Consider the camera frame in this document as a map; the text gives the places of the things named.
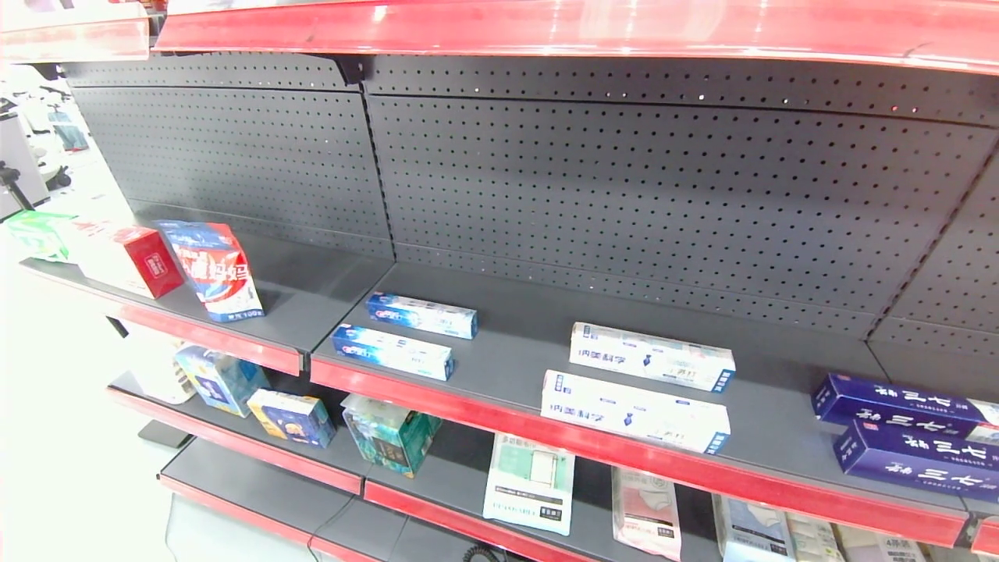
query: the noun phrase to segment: toothpaste box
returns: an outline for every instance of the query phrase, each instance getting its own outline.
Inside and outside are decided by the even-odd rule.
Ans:
[[[926,562],[919,543],[836,525],[836,534],[843,545],[846,562]]]
[[[680,559],[676,487],[646,472],[613,468],[614,540],[670,560]]]
[[[735,376],[732,352],[585,322],[572,326],[570,363],[721,392]]]
[[[326,448],[337,433],[319,398],[261,388],[247,405],[264,430],[281,439]]]
[[[261,388],[270,388],[260,365],[219,351],[191,345],[174,356],[195,390],[213,408],[247,417],[247,401]]]
[[[845,562],[832,525],[827,521],[797,513],[787,513],[794,555],[798,562]]]
[[[568,536],[575,455],[497,433],[483,517]]]
[[[477,313],[471,308],[448,306],[389,293],[373,293],[368,299],[372,320],[399,324],[425,332],[471,340],[479,331]]]
[[[544,374],[541,415],[707,454],[731,433],[728,410],[719,404],[551,370]]]
[[[846,474],[999,503],[999,447],[865,421],[834,447]]]
[[[829,373],[812,395],[820,420],[911,428],[999,445],[999,405]]]
[[[184,284],[160,233],[110,221],[74,219],[56,229],[84,275],[156,299]]]
[[[711,499],[723,562],[794,562],[784,512],[718,495]]]
[[[390,369],[446,381],[455,370],[451,348],[370,328],[341,324],[330,336],[337,353]]]

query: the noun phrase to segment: blue toothpaste box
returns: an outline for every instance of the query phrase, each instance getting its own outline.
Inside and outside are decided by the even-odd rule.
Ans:
[[[862,420],[999,445],[999,405],[980,400],[829,373],[812,408],[842,425]]]
[[[330,336],[337,354],[446,381],[455,370],[451,348],[370,328],[341,324]]]
[[[425,332],[471,340],[479,331],[478,314],[471,308],[422,301],[390,293],[373,293],[368,299],[372,320],[399,324]]]
[[[219,351],[191,345],[174,360],[206,404],[244,418],[250,415],[247,401],[253,393],[271,387],[260,365]]]
[[[999,503],[999,447],[854,421],[834,450],[846,474]]]

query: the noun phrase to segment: pegboard panel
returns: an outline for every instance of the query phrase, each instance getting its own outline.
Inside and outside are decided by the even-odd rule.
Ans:
[[[999,77],[744,59],[379,56],[385,95],[832,111],[999,125]]]
[[[733,108],[369,110],[397,245],[864,313],[888,306],[996,138]]]
[[[130,201],[389,240],[360,94],[150,87],[75,94]]]
[[[79,62],[65,65],[73,88],[176,86],[266,90],[346,90],[329,59],[293,53],[152,54],[148,61]]]
[[[999,355],[999,158],[872,339]]]

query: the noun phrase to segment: blue product box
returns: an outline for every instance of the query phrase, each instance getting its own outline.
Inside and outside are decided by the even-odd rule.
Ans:
[[[980,400],[829,373],[812,408],[841,425],[863,420],[999,445],[999,405]]]
[[[451,348],[370,328],[341,324],[330,336],[338,355],[446,381],[455,370]]]
[[[846,474],[999,503],[999,447],[854,421],[836,440]]]
[[[174,360],[205,403],[237,416],[250,415],[247,401],[261,388],[271,388],[260,365],[197,345],[181,349]]]
[[[462,308],[423,301],[391,293],[373,293],[368,299],[372,320],[399,324],[425,332],[471,340],[479,332],[478,313]]]
[[[247,402],[269,434],[313,447],[326,448],[337,433],[323,401],[262,388]]]

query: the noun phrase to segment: pink product package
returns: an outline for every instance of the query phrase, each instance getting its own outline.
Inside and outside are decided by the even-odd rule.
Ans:
[[[679,561],[680,525],[672,482],[614,468],[613,510],[614,540]]]

